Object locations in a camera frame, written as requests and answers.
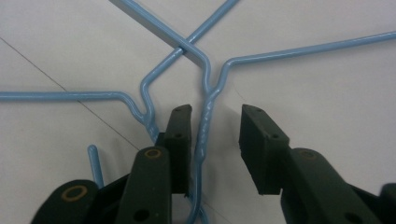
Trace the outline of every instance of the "coated wire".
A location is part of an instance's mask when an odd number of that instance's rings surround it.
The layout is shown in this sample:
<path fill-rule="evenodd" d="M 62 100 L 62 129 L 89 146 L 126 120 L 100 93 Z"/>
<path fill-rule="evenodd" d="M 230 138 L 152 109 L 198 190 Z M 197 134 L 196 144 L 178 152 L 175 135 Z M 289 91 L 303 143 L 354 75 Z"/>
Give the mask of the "coated wire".
<path fill-rule="evenodd" d="M 212 14 L 196 31 L 194 31 L 187 41 L 191 44 L 195 43 L 201 38 L 210 28 L 213 27 L 239 0 L 228 0 L 221 5 L 215 13 Z M 138 4 L 138 9 L 145 12 Z M 175 35 L 175 33 L 168 29 L 168 33 Z M 175 35 L 177 40 L 182 39 L 181 36 Z M 194 52 L 195 47 L 187 46 L 187 49 Z M 133 99 L 124 92 L 120 91 L 75 91 L 75 92 L 0 92 L 0 101 L 104 101 L 104 100 L 120 100 L 124 102 L 130 109 L 133 116 L 142 123 L 151 137 L 153 142 L 158 136 L 158 126 L 155 123 L 155 108 L 149 96 L 149 85 L 152 81 L 163 73 L 172 63 L 176 61 L 186 51 L 182 48 L 176 48 L 171 52 L 159 65 L 157 65 L 148 75 L 142 80 L 140 85 L 141 96 L 146 107 L 146 114 L 140 112 Z M 203 60 L 206 69 L 204 77 L 210 74 L 210 62 L 207 57 L 198 49 L 195 53 Z M 101 188 L 103 183 L 103 175 L 100 167 L 97 147 L 91 145 L 88 147 L 88 154 L 92 167 L 92 175 L 94 181 Z M 208 223 L 208 219 L 203 208 L 200 209 L 200 217 L 203 223 Z"/>
<path fill-rule="evenodd" d="M 98 148 L 95 145 L 90 145 L 87 148 L 88 157 L 90 158 L 90 165 L 92 170 L 93 182 L 96 183 L 99 189 L 105 186 L 103 182 L 102 168 L 99 160 Z"/>
<path fill-rule="evenodd" d="M 158 22 L 154 17 L 151 15 L 146 14 L 147 12 L 136 4 L 135 2 L 129 1 L 129 0 L 122 0 L 125 4 L 127 4 L 130 7 L 136 7 L 139 13 L 142 13 L 143 17 L 147 17 L 148 21 L 152 22 L 154 25 L 158 26 L 164 26 L 163 23 Z M 186 51 L 189 51 L 191 53 L 194 53 L 201 61 L 203 65 L 203 81 L 202 81 L 202 86 L 205 91 L 205 102 L 203 106 L 203 112 L 201 116 L 201 121 L 199 125 L 199 131 L 198 131 L 198 136 L 197 136 L 197 145 L 196 149 L 194 152 L 194 159 L 195 159 L 195 164 L 194 164 L 194 185 L 195 188 L 193 189 L 192 193 L 192 200 L 193 200 L 193 208 L 191 209 L 191 213 L 188 219 L 189 223 L 193 223 L 194 220 L 197 217 L 197 214 L 199 213 L 199 209 L 201 207 L 201 194 L 202 194 L 202 163 L 205 160 L 205 154 L 206 154 L 206 147 L 207 147 L 207 138 L 208 138 L 208 132 L 209 132 L 209 127 L 210 127 L 210 121 L 213 113 L 213 108 L 214 108 L 214 103 L 216 98 L 219 96 L 221 91 L 224 89 L 228 73 L 230 69 L 233 66 L 240 65 L 240 64 L 249 64 L 249 63 L 263 63 L 263 62 L 268 62 L 268 61 L 274 61 L 274 60 L 280 60 L 280 59 L 285 59 L 285 58 L 290 58 L 290 57 L 298 57 L 298 56 L 303 56 L 307 54 L 314 54 L 314 53 L 320 53 L 320 52 L 326 52 L 326 51 L 331 51 L 331 50 L 336 50 L 336 49 L 346 49 L 346 48 L 352 48 L 352 47 L 357 47 L 361 45 L 367 45 L 367 44 L 373 44 L 376 42 L 380 41 L 386 41 L 386 40 L 391 40 L 396 38 L 396 33 L 386 33 L 382 35 L 372 35 L 372 36 L 367 36 L 367 37 L 362 37 L 362 38 L 357 38 L 357 39 L 351 39 L 351 40 L 345 40 L 345 41 L 340 41 L 340 42 L 334 42 L 330 44 L 323 44 L 323 45 L 316 45 L 316 46 L 311 46 L 311 47 L 305 47 L 305 48 L 298 48 L 298 49 L 287 49 L 287 50 L 281 50 L 281 51 L 276 51 L 276 52 L 271 52 L 271 53 L 264 53 L 264 54 L 257 54 L 257 55 L 250 55 L 250 56 L 244 56 L 244 57 L 237 57 L 237 58 L 232 58 L 228 60 L 222 67 L 221 73 L 219 76 L 219 80 L 215 88 L 211 88 L 209 85 L 209 80 L 210 80 L 210 62 L 207 59 L 207 57 L 200 51 L 198 50 L 195 46 L 193 46 L 190 42 L 187 40 L 184 40 L 181 36 L 177 35 L 175 32 L 172 30 L 168 30 L 166 26 L 165 27 L 165 32 L 172 36 L 175 40 L 180 42 L 180 46 L 185 49 Z M 0 100 L 10 100 L 12 97 L 16 97 L 16 100 L 36 100 L 35 97 L 38 97 L 40 101 L 43 100 L 61 100 L 61 101 L 69 101 L 67 94 L 66 93 L 72 93 L 73 92 L 54 92 L 57 97 L 48 97 L 48 95 L 45 95 L 45 93 L 48 92 L 1 92 L 0 93 Z M 96 96 L 96 94 L 103 94 L 103 92 L 91 92 L 93 96 L 90 95 L 85 95 L 86 97 L 90 99 L 86 99 L 85 97 L 82 97 L 81 99 L 78 100 L 103 100 L 99 99 Z M 125 104 L 128 105 L 130 108 L 131 112 L 133 113 L 134 117 L 137 120 L 144 120 L 143 115 L 140 113 L 140 111 L 137 109 L 135 104 L 131 104 L 129 99 L 132 101 L 132 99 L 128 97 L 124 97 L 123 95 L 117 95 L 115 94 L 113 97 L 117 100 L 122 100 Z"/>
<path fill-rule="evenodd" d="M 194 152 L 195 158 L 201 158 L 200 161 L 196 161 L 196 163 L 194 164 L 195 167 L 194 176 L 196 178 L 194 179 L 195 189 L 194 192 L 192 193 L 194 197 L 197 195 L 199 196 L 202 193 L 202 185 L 200 178 L 202 178 L 202 163 L 204 162 L 206 155 L 207 138 L 209 134 L 210 121 L 212 119 L 216 98 L 224 89 L 224 86 L 227 81 L 227 76 L 231 68 L 242 64 L 264 63 L 268 61 L 287 59 L 291 57 L 304 56 L 308 54 L 327 52 L 337 49 L 353 48 L 357 46 L 374 44 L 391 39 L 396 39 L 396 32 L 389 32 L 381 35 L 371 35 L 356 39 L 343 40 L 328 44 L 304 47 L 304 48 L 286 49 L 286 50 L 275 51 L 270 53 L 248 55 L 243 57 L 231 58 L 230 60 L 228 60 L 221 68 L 218 83 L 216 84 L 215 88 L 205 97 L 205 102 L 203 105 L 203 111 L 201 115 L 201 121 L 199 124 L 199 131 L 197 137 L 197 145 Z M 197 197 L 197 200 L 194 201 L 193 208 L 191 209 L 191 213 L 188 219 L 189 223 L 192 223 L 196 219 L 197 214 L 199 212 L 200 204 L 201 204 L 200 197 Z"/>

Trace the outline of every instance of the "white table surface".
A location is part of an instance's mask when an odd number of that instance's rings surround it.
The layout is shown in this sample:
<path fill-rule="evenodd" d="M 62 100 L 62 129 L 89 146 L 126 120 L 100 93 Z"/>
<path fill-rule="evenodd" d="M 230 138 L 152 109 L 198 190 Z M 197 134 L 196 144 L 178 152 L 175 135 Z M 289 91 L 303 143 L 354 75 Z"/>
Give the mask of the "white table surface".
<path fill-rule="evenodd" d="M 188 36 L 223 1 L 142 1 Z M 393 0 L 243 0 L 197 43 L 217 78 L 235 56 L 297 48 L 396 28 Z M 172 49 L 106 0 L 0 1 L 0 91 L 125 91 L 142 105 L 140 80 Z M 292 147 L 323 154 L 353 185 L 377 194 L 396 182 L 396 42 L 235 68 L 217 100 L 204 168 L 211 223 L 285 223 L 278 196 L 260 196 L 240 158 L 242 104 L 264 109 Z M 164 131 L 191 104 L 193 136 L 201 71 L 179 59 L 150 88 Z M 29 223 L 57 187 L 92 179 L 99 147 L 104 179 L 127 174 L 151 146 L 125 105 L 0 103 L 0 223 Z M 189 204 L 174 198 L 174 222 Z"/>

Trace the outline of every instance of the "screw hole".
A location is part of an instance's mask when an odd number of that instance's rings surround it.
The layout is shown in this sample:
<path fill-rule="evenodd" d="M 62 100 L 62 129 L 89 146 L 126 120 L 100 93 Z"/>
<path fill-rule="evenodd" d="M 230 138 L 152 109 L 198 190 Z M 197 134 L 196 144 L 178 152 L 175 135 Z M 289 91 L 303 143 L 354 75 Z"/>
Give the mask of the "screw hole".
<path fill-rule="evenodd" d="M 138 222 L 145 221 L 149 218 L 149 210 L 140 209 L 134 213 L 134 220 Z"/>
<path fill-rule="evenodd" d="M 345 213 L 345 217 L 346 220 L 348 220 L 351 223 L 357 223 L 357 224 L 363 223 L 363 220 L 361 220 L 361 218 L 354 213 Z"/>

